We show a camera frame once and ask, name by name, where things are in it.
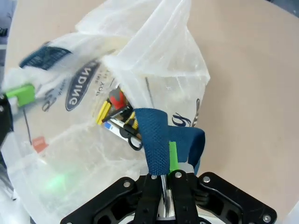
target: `red object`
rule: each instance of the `red object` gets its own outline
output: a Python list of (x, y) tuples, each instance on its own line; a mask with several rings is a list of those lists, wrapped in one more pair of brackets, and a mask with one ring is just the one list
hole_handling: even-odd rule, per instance
[(119, 88), (109, 93), (109, 100), (116, 110), (126, 106), (126, 97)]
[(45, 137), (40, 136), (32, 140), (33, 148), (36, 150), (37, 153), (42, 152), (48, 144), (46, 143)]

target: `red label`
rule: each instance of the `red label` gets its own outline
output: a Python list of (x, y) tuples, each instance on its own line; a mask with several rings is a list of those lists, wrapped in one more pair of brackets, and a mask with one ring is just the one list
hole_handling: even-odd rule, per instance
[(46, 143), (46, 140), (43, 136), (33, 139), (32, 145), (37, 153), (42, 152), (48, 146), (48, 144)]

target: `white plastic bag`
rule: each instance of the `white plastic bag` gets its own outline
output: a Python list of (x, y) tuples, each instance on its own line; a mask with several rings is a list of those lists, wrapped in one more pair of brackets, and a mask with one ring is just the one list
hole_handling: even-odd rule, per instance
[(209, 74), (186, 27), (190, 7), (191, 0), (108, 0), (77, 33), (51, 41), (6, 74), (4, 89), (36, 89), (36, 102), (14, 116), (2, 153), (37, 224), (58, 224), (120, 177), (136, 179), (146, 165), (142, 152), (95, 124), (117, 82), (133, 107), (164, 110), (170, 125), (196, 124)]

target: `blue mesh fabric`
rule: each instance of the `blue mesh fabric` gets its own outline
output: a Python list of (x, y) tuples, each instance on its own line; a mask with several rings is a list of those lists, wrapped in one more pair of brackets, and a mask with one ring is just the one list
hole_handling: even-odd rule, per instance
[(140, 108), (135, 112), (150, 174), (169, 173), (169, 141), (177, 143), (178, 162), (188, 161), (197, 173), (206, 141), (203, 130), (168, 126), (167, 114), (161, 110)]

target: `table surface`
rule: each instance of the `table surface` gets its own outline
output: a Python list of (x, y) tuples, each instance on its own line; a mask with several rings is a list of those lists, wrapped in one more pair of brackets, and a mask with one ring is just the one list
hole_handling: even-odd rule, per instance
[[(101, 2), (19, 1), (6, 70), (73, 32)], [(283, 219), (299, 200), (299, 19), (264, 0), (193, 0), (188, 27), (211, 75), (200, 172), (217, 173)]]

